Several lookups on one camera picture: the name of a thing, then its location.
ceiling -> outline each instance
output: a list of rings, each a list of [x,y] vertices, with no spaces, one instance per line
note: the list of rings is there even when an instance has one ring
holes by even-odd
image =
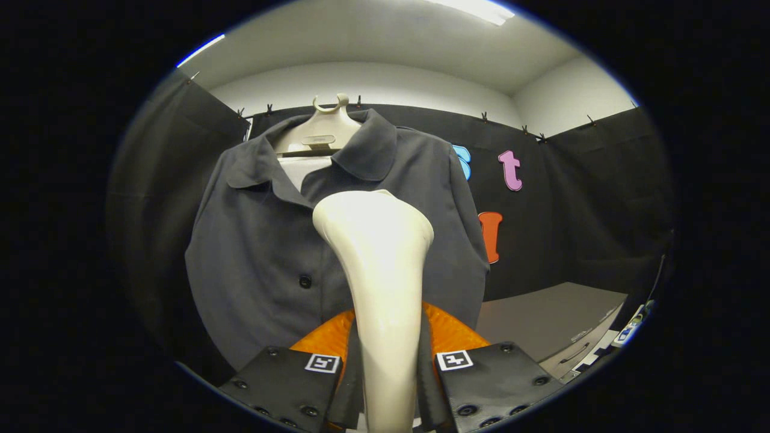
[[[190,76],[199,72],[195,80],[206,89],[296,65],[382,62],[441,72],[512,96],[581,55],[519,14],[496,26],[424,0],[299,0],[225,35],[180,67]]]

black curtain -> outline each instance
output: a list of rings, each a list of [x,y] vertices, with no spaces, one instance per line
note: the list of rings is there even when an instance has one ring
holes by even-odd
[[[676,203],[664,145],[642,109],[546,140],[435,109],[348,106],[360,109],[468,150],[468,184],[478,212],[502,216],[484,300],[564,281],[629,294],[628,305],[641,294],[646,300],[671,241]],[[307,106],[256,115],[249,137],[313,111]],[[506,186],[498,159],[509,150],[519,161],[518,190]]]
[[[215,383],[233,371],[198,316],[184,252],[217,158],[243,141],[248,126],[174,71],[123,136],[108,185],[110,253],[128,298],[170,356]]]
[[[564,278],[628,294],[623,327],[671,267],[678,202],[664,143],[640,108],[588,123],[542,146],[554,202],[567,218]]]

white wall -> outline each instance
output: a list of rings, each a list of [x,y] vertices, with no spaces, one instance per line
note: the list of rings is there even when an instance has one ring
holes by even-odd
[[[487,87],[401,65],[368,62],[335,62],[276,69],[239,79],[210,90],[233,110],[246,116],[273,110],[309,106],[318,95],[320,104],[336,102],[346,93],[355,103],[416,106],[481,117],[521,128],[514,101]]]
[[[528,83],[513,96],[527,130],[546,137],[634,106],[625,89],[587,57],[570,60]]]

shirt collar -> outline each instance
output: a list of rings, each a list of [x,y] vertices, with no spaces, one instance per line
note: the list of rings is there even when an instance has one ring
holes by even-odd
[[[332,155],[332,161],[361,180],[385,179],[396,157],[396,127],[373,109],[351,112],[348,116],[363,125],[342,149]],[[251,140],[247,144],[246,155],[229,168],[227,184],[232,188],[247,188],[268,181],[290,182],[270,143],[287,129],[306,122],[310,117],[291,117]]]

shirt button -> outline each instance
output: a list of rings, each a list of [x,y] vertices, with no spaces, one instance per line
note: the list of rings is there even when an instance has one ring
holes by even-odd
[[[307,275],[303,275],[300,277],[300,286],[303,289],[310,289],[310,286],[313,285],[313,280],[310,279]]]

